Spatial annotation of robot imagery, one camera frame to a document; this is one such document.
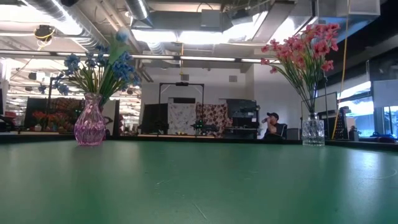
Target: green table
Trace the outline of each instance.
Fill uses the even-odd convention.
[[[398,223],[398,154],[343,147],[0,145],[0,223]]]

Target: floral curtain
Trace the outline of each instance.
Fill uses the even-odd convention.
[[[184,132],[195,134],[191,125],[195,124],[195,104],[169,102],[169,134]]]
[[[228,118],[228,105],[226,103],[221,105],[203,105],[203,123],[214,124],[219,130],[214,134],[217,138],[222,138],[224,128],[232,126],[232,120]],[[201,119],[202,104],[197,103],[197,119]]]

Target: person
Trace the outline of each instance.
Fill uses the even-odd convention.
[[[263,119],[262,123],[267,123],[267,131],[263,139],[280,139],[282,138],[286,124],[279,124],[279,115],[277,113],[267,113],[268,117]]]

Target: pink glass vase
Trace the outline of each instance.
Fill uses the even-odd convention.
[[[100,94],[85,93],[85,109],[75,124],[75,137],[81,146],[98,146],[105,136],[105,120],[101,114]]]

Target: vase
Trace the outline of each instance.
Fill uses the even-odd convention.
[[[322,120],[316,113],[311,113],[306,121],[303,121],[302,140],[304,146],[324,146],[325,129]]]
[[[85,109],[76,121],[74,133],[81,146],[98,146],[105,136],[105,120],[101,114],[100,94],[85,93]]]
[[[35,131],[41,131],[41,130],[42,130],[42,126],[39,124],[36,124]]]

